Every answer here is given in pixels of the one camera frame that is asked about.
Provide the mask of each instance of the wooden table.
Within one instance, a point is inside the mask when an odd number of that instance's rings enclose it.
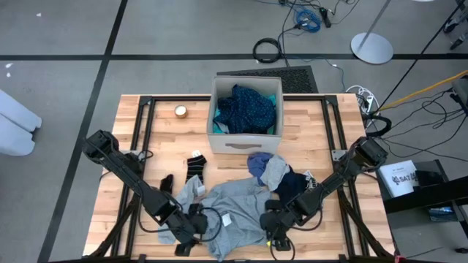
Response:
[[[120,142],[120,149],[130,148],[137,115],[138,95],[123,95],[118,106],[113,134]],[[337,94],[341,122],[343,123],[347,145],[351,145],[365,134],[358,104],[353,94]],[[185,119],[174,116],[176,105],[187,107],[189,115]],[[154,157],[146,162],[144,179],[152,186],[159,186],[160,180],[168,174],[174,174],[174,196],[182,189],[186,180],[186,160],[193,150],[200,150],[208,163],[204,170],[207,191],[215,185],[229,181],[250,178],[245,155],[212,154],[206,137],[206,123],[209,102],[157,102],[152,125],[149,150]],[[333,112],[333,133],[336,135]],[[143,144],[146,116],[143,113],[137,149]],[[310,170],[318,181],[332,173],[328,140],[322,108],[319,102],[284,102],[284,134],[277,153],[283,156],[296,172]],[[96,204],[89,227],[84,255],[90,254],[105,239],[116,222],[118,205],[123,183],[113,174],[106,175],[100,183]],[[394,247],[390,235],[385,209],[383,207],[377,182],[366,176],[359,176],[356,189],[361,204],[363,221],[382,245],[393,253]],[[318,216],[304,227],[314,226]],[[143,225],[156,229],[156,223],[146,214],[142,214]],[[355,250],[360,254],[356,228],[351,223]],[[137,227],[132,257],[146,254],[148,259],[185,259],[174,256],[176,245],[162,245],[157,234],[147,234]],[[122,232],[120,254],[124,253],[127,228]],[[313,232],[300,232],[291,229],[288,236],[296,247],[296,259],[338,259],[339,254],[347,254],[341,222],[339,201],[336,193],[325,199],[323,222]],[[291,251],[274,251],[279,259],[290,259]],[[213,259],[204,245],[192,249],[186,259]],[[237,248],[226,259],[272,259],[266,246],[247,246]]]

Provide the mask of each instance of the clothing pile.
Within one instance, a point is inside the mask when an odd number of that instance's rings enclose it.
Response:
[[[213,133],[273,134],[276,122],[276,96],[263,96],[251,88],[235,85],[232,96],[219,98],[214,114]]]
[[[266,185],[270,191],[278,194],[283,205],[302,194],[308,187],[317,185],[310,172],[308,175],[296,173],[281,156],[271,153],[250,155],[247,166],[261,186]]]
[[[203,235],[204,240],[211,239],[221,224],[219,234],[213,241],[206,243],[208,252],[219,261],[224,260],[234,248],[246,245],[266,246],[268,239],[260,226],[260,216],[265,213],[265,202],[271,199],[271,192],[276,192],[281,203],[286,205],[297,194],[304,192],[310,181],[305,175],[296,174],[281,156],[255,153],[247,159],[253,178],[222,183],[205,195],[205,157],[201,155],[188,159],[187,164],[186,184],[175,199],[181,204],[184,213],[189,212],[193,203],[212,207],[219,212],[221,221],[216,213],[205,212],[208,228]],[[173,176],[168,175],[163,180],[165,187],[164,190],[161,187],[162,191],[172,193],[172,179]],[[172,232],[166,231],[159,233],[159,241],[173,244],[176,239]]]

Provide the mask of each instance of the black sock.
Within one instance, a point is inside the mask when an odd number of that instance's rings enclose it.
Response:
[[[201,156],[197,156],[194,158],[187,159],[187,165],[189,166],[189,169],[187,171],[187,179],[185,182],[190,180],[195,175],[198,175],[200,181],[203,183],[203,168],[205,167],[206,164],[206,159]]]
[[[174,182],[174,175],[166,176],[166,178],[161,180],[161,185],[159,186],[159,190],[166,191],[169,194],[173,194],[173,182]]]

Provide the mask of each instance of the cardboard box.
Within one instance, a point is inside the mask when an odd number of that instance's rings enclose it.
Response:
[[[234,85],[253,88],[263,96],[276,94],[276,124],[274,133],[269,134],[214,134],[213,118],[218,98],[232,96]],[[283,135],[283,87],[279,77],[218,76],[213,80],[208,125],[208,141],[213,153],[250,154],[256,152],[275,153]]]

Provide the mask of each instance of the metal pole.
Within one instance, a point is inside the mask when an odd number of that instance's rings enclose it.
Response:
[[[363,47],[364,42],[367,40],[367,37],[369,37],[369,35],[371,34],[372,30],[374,30],[375,25],[377,25],[377,22],[379,22],[379,19],[382,17],[383,12],[387,9],[389,3],[390,3],[390,0],[387,0],[387,1],[385,2],[385,4],[383,5],[383,7],[382,7],[382,9],[380,10],[379,14],[377,15],[377,17],[375,18],[374,22],[372,23],[371,28],[369,28],[369,30],[368,30],[367,33],[366,33],[366,36],[363,38],[363,41],[361,41],[361,43],[359,44],[358,50],[360,50],[360,48]]]

